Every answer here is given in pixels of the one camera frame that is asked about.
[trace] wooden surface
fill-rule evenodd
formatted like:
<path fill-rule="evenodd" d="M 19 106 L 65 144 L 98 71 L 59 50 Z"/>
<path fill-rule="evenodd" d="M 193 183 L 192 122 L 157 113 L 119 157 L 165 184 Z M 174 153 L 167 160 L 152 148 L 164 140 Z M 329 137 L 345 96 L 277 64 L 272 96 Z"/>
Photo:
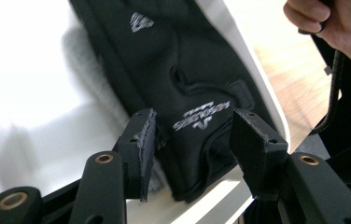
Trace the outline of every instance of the wooden surface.
<path fill-rule="evenodd" d="M 286 115 L 294 150 L 328 108 L 330 77 L 310 36 L 297 33 L 283 14 L 284 0 L 227 0 L 254 46 Z"/>

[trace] human hand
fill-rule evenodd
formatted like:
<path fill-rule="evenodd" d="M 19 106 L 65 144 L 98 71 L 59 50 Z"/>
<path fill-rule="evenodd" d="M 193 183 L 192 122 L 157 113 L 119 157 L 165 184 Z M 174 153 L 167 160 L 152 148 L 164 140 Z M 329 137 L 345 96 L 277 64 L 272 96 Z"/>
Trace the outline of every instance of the human hand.
<path fill-rule="evenodd" d="M 330 7 L 320 0 L 287 0 L 284 12 L 300 29 L 316 34 L 351 59 L 351 1 L 333 0 Z"/>

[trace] white surface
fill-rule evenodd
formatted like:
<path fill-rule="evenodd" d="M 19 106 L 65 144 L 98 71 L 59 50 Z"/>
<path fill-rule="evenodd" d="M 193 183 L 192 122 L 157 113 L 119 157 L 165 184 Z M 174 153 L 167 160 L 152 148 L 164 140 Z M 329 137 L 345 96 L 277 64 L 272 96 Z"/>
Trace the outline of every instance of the white surface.
<path fill-rule="evenodd" d="M 273 90 L 225 5 L 199 3 L 254 75 L 276 127 L 289 141 Z M 75 51 L 67 41 L 80 27 L 66 1 L 0 1 L 0 192 L 33 186 L 46 195 L 80 178 L 86 159 L 111 149 L 123 130 L 127 118 L 117 100 L 104 102 L 90 91 L 101 83 L 84 80 L 80 73 L 86 66 L 70 57 Z M 108 99 L 112 93 L 105 88 L 100 91 Z M 233 222 L 251 202 L 241 177 L 234 169 L 191 204 L 175 203 L 168 189 L 145 204 L 129 201 L 129 223 Z M 234 199 L 234 192 L 240 198 Z M 222 211 L 224 203 L 231 212 L 226 217 L 208 212 Z"/>

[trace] finger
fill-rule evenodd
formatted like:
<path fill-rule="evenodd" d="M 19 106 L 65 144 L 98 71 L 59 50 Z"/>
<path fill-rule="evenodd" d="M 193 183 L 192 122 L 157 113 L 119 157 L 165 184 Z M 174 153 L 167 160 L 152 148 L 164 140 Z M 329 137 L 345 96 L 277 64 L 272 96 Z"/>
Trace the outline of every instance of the finger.
<path fill-rule="evenodd" d="M 312 21 L 325 21 L 330 8 L 320 0 L 288 0 L 288 5 Z"/>
<path fill-rule="evenodd" d="M 318 21 L 313 21 L 310 18 L 307 18 L 299 11 L 296 11 L 288 3 L 284 5 L 283 9 L 288 19 L 301 30 L 310 33 L 317 33 L 321 30 L 321 24 Z"/>

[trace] logo on black fabric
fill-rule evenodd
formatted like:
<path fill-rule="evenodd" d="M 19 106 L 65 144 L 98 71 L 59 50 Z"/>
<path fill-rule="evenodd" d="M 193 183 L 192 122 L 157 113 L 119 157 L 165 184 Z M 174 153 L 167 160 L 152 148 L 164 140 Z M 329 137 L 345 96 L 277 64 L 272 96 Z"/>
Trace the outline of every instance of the logo on black fabric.
<path fill-rule="evenodd" d="M 153 26 L 153 22 L 147 16 L 144 16 L 138 12 L 135 12 L 130 19 L 130 26 L 132 27 L 133 33 L 143 29 Z"/>
<path fill-rule="evenodd" d="M 230 105 L 231 103 L 229 101 L 218 105 L 214 105 L 214 102 L 210 102 L 191 109 L 184 114 L 184 119 L 173 125 L 173 128 L 175 131 L 179 131 L 192 124 L 192 128 L 200 128 L 204 130 L 207 128 L 208 122 L 213 118 L 214 114 L 227 109 Z"/>

